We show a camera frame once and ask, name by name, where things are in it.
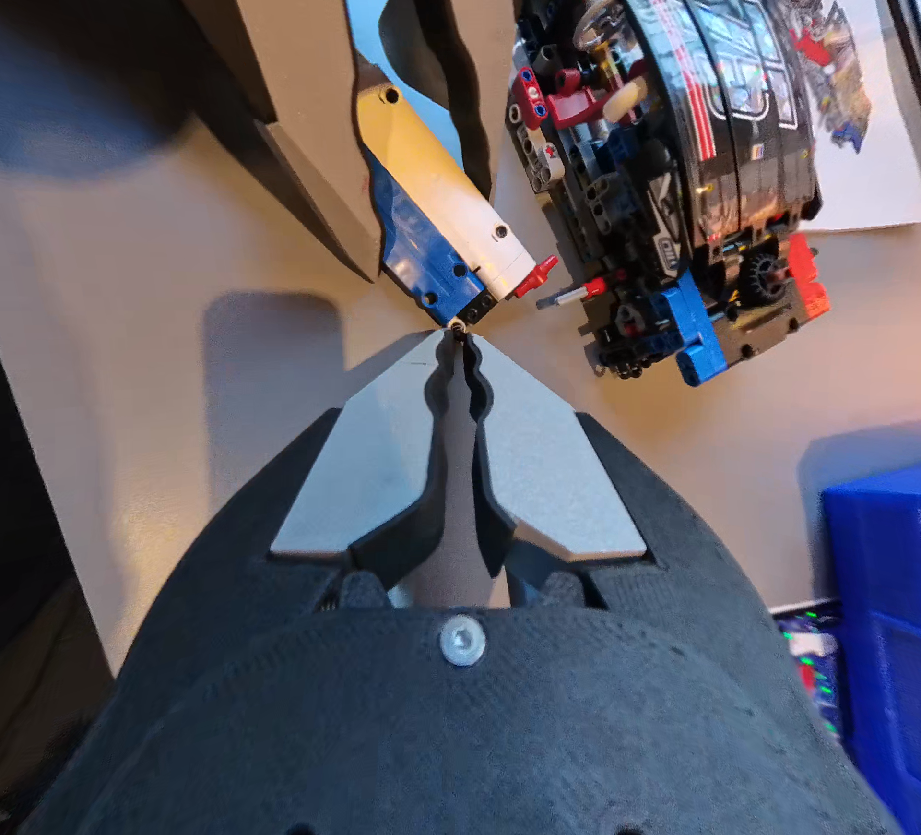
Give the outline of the open white instruction booklet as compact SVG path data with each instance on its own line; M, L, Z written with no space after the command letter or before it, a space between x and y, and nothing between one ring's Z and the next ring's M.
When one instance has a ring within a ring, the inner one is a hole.
M919 223L920 173L901 46L885 0L768 0L800 65L824 207L813 226Z

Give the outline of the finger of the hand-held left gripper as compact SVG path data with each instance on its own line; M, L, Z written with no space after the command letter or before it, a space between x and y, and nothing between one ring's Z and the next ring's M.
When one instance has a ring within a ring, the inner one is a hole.
M518 0L388 0L379 19L398 78L444 107L464 172L493 202Z
M236 81L299 207L364 280L378 279L355 106L357 63L344 0L178 0Z

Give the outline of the colourful sticker sheet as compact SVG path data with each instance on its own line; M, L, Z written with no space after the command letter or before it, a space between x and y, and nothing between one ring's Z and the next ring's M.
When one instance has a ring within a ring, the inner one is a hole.
M840 604L808 603L803 608L777 611L773 617L824 728L845 744L850 707Z

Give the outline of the blue plastic bin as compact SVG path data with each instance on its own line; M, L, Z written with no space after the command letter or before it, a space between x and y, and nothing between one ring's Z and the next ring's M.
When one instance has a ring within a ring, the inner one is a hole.
M828 488L848 741L904 832L920 831L920 467Z

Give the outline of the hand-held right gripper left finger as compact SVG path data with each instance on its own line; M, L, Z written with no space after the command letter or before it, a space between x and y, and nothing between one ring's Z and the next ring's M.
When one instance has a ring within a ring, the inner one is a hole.
M445 530L454 336L431 333L346 401L273 557L372 573L389 591L434 553Z

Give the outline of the toy brick race car model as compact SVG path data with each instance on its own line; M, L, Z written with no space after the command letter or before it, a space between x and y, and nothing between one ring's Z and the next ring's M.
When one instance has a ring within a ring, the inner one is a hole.
M506 127L565 223L594 364L691 387L831 308L798 55L772 0L520 0Z

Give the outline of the grey desk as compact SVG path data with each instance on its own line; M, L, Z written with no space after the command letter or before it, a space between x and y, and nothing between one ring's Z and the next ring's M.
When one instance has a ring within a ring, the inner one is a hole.
M574 307L481 329L773 607L834 593L822 489L919 462L919 226L813 242L832 311L699 389L597 377ZM333 248L173 0L2 0L2 366L114 671L215 512L429 329Z

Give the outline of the white blue brick door panel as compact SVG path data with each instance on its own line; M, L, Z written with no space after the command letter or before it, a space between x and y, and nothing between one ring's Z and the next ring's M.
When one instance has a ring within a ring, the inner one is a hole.
M356 118L383 226L382 265L441 327L466 332L541 288L537 262L382 69L358 58Z

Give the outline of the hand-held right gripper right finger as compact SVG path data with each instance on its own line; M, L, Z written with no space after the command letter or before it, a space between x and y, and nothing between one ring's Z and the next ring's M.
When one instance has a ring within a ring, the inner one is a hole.
M647 544L570 403L480 336L466 337L464 371L476 536L490 576L643 558Z

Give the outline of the person's black jacket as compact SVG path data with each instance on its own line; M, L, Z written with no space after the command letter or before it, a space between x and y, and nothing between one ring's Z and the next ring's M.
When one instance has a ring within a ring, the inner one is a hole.
M15 833L113 677L6 372L1 372L1 832Z

